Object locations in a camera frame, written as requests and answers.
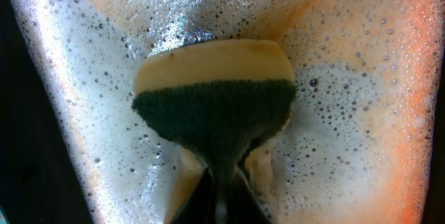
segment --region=black background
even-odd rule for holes
[[[445,223],[444,70],[440,84],[424,224]],[[92,223],[9,0],[0,0],[0,205],[11,224]]]

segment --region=yellow foam layer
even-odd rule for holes
[[[219,40],[181,47],[145,59],[134,92],[215,80],[264,81],[294,75],[280,46],[270,40]]]

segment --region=sponge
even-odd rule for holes
[[[206,42],[150,57],[134,90],[133,110],[205,160],[223,202],[240,181],[237,163],[283,128],[296,93],[287,57],[268,40]]]

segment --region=dark background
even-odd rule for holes
[[[424,224],[445,223],[444,70],[440,84]],[[0,86],[0,206],[10,223],[92,223],[9,0],[0,0]]]

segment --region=soapy water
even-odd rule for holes
[[[419,222],[443,47],[440,0],[11,0],[97,223],[162,223],[178,147],[131,111],[140,62],[277,41],[288,127],[248,159],[276,223]]]

